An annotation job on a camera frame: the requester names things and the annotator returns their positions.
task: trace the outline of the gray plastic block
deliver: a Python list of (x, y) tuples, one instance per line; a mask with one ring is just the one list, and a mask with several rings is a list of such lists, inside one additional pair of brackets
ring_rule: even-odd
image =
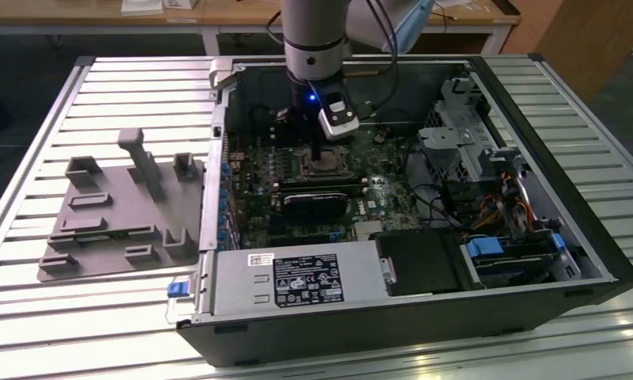
[(140, 130), (120, 133), (118, 145), (136, 166), (101, 169), (92, 157), (70, 159), (70, 186), (40, 259), (40, 281), (197, 262), (204, 163), (177, 154), (156, 164), (141, 142)]

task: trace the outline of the table leg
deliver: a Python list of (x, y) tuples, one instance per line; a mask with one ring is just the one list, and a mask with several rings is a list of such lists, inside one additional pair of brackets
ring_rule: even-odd
[(204, 41), (205, 54), (220, 55), (217, 25), (205, 26), (201, 28), (201, 40)]
[(510, 25), (498, 25), (493, 28), (493, 32), (488, 36), (485, 40), (484, 50), (481, 50), (481, 54), (498, 54), (502, 50), (504, 42), (506, 41), (506, 37), (509, 36), (510, 32)]
[(53, 50), (58, 50), (62, 47), (64, 38), (61, 37), (60, 34), (45, 34), (44, 37), (46, 38), (46, 41), (49, 42), (49, 46), (52, 47)]

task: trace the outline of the white cardboard box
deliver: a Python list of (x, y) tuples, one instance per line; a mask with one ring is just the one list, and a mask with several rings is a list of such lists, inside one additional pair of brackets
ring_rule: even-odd
[(161, 0), (122, 0), (122, 16), (149, 16), (165, 12)]
[(197, 5), (198, 0), (164, 0), (164, 7), (178, 10), (190, 10)]

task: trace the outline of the gray floor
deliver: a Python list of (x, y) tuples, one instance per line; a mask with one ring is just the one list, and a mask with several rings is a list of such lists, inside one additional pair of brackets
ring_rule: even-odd
[[(280, 53), (264, 36), (222, 36), (224, 54)], [(42, 36), (0, 36), (0, 98), (12, 125), (0, 132), (0, 145), (28, 146), (81, 55), (200, 55), (198, 36), (65, 36), (53, 50)], [(633, 56), (590, 103), (597, 116), (633, 153)], [(0, 148), (0, 196), (25, 147)]]

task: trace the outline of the motherboard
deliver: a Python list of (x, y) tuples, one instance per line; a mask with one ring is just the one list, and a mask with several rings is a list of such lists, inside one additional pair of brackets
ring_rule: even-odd
[(420, 226), (400, 171), (408, 139), (374, 126), (321, 146), (277, 147), (262, 138), (230, 153), (244, 249), (368, 240)]

